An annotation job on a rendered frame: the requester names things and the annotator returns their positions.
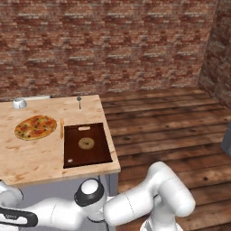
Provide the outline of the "white bowl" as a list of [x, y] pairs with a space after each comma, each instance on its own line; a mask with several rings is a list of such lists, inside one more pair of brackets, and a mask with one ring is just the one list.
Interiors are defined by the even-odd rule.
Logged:
[[23, 109], [27, 107], [27, 103], [24, 98], [22, 97], [17, 97], [13, 101], [13, 108], [14, 109]]

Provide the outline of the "dark brown cutting board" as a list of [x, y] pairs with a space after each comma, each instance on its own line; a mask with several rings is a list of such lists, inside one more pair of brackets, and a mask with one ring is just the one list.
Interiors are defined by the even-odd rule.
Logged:
[[112, 158], [102, 123], [64, 127], [64, 169], [108, 162]]

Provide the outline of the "grey counter cabinet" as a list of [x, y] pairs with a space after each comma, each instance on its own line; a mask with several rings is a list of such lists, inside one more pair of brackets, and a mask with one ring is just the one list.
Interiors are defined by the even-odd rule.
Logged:
[[[105, 187], [109, 196], [117, 194], [118, 174], [112, 173], [107, 175], [96, 176]], [[32, 185], [22, 188], [23, 201], [19, 203], [18, 208], [28, 208], [47, 198], [61, 198], [73, 200], [74, 194], [80, 184], [86, 178], [75, 180], [63, 180], [39, 185]], [[34, 228], [22, 228], [21, 231], [63, 231], [57, 228], [37, 226]], [[92, 223], [87, 218], [83, 220], [81, 227], [77, 231], [116, 231], [114, 227], [107, 227], [105, 223]]]

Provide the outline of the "tan bagel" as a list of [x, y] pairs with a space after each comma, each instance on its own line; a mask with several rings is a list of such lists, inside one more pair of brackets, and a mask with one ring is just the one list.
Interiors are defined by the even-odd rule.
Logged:
[[95, 141], [90, 137], [83, 137], [79, 140], [79, 148], [82, 150], [90, 150], [94, 147]]

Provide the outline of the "round pizza with toppings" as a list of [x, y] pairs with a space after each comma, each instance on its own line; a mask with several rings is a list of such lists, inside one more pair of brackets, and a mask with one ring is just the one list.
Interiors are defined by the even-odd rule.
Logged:
[[56, 127], [55, 119], [47, 115], [35, 115], [18, 124], [14, 129], [14, 134], [19, 139], [31, 141], [50, 135]]

